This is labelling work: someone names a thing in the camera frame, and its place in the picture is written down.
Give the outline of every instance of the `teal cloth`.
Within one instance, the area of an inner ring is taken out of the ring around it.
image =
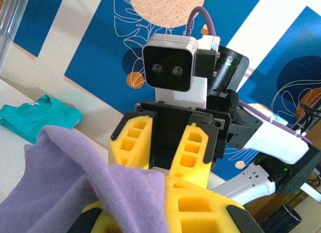
[[[0,125],[32,144],[45,125],[71,129],[82,120],[81,112],[58,99],[44,95],[34,104],[20,107],[4,105],[0,110]]]

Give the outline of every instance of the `purple fabric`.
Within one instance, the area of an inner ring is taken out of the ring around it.
[[[1,233],[67,232],[97,200],[123,233],[169,232],[162,173],[106,165],[80,133],[57,126],[45,126],[25,158],[24,176],[0,204]]]

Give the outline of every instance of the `purple cable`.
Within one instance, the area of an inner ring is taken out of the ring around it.
[[[209,31],[209,35],[216,36],[216,31],[215,31],[215,27],[213,24],[213,20],[210,16],[209,12],[201,6],[198,6],[191,11],[190,17],[189,17],[189,19],[187,21],[187,25],[186,25],[186,35],[190,36],[192,34],[192,24],[193,24],[194,17],[197,13],[202,14],[202,16],[204,17],[205,23],[207,25],[207,29]]]
[[[270,118],[267,117],[265,114],[261,113],[260,111],[258,111],[257,109],[254,109],[253,107],[251,107],[250,105],[244,103],[244,102],[241,101],[241,100],[239,100],[239,104],[240,104],[243,108],[248,109],[248,110],[251,111],[252,113],[254,113],[254,114],[256,114],[257,116],[261,117],[262,119],[270,122]],[[296,135],[298,138],[301,138],[301,139],[304,140],[305,142],[313,145],[312,142],[311,142],[308,138],[306,138],[306,137],[304,137],[304,136],[302,136],[302,135],[300,135],[300,134],[296,134],[296,132],[295,132],[294,130],[290,129],[289,127],[287,127],[287,126],[285,126],[285,125],[283,125],[283,124],[281,124],[281,123],[279,123],[279,122],[277,122],[277,121],[275,121],[275,120],[272,120],[271,123],[272,123],[273,125],[281,128],[281,129],[285,130],[286,132],[288,132],[288,133],[290,133],[290,134]]]

